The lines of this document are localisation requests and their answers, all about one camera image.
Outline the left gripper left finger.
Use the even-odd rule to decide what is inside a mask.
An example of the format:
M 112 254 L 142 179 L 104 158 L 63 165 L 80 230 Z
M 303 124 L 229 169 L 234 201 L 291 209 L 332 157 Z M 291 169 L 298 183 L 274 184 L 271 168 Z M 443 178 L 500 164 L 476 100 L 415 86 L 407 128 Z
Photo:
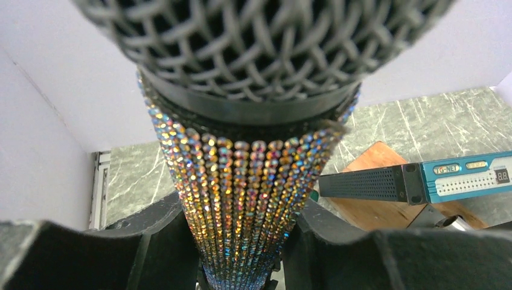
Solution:
M 2 289 L 194 289 L 198 265 L 176 192 L 103 230 L 1 222 Z

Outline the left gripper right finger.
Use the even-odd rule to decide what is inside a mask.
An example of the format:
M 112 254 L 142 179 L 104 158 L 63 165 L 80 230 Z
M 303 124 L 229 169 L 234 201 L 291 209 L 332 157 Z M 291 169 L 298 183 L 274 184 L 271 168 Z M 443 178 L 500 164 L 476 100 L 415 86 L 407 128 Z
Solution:
M 307 201 L 281 257 L 287 289 L 510 289 L 511 232 L 363 231 Z

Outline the silver mesh glitter microphone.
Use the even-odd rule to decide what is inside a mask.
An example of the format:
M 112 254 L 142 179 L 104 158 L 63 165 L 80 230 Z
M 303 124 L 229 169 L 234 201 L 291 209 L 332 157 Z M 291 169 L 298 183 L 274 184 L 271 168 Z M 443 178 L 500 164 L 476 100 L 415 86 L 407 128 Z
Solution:
M 133 62 L 211 289 L 262 289 L 359 97 L 452 1 L 75 1 Z

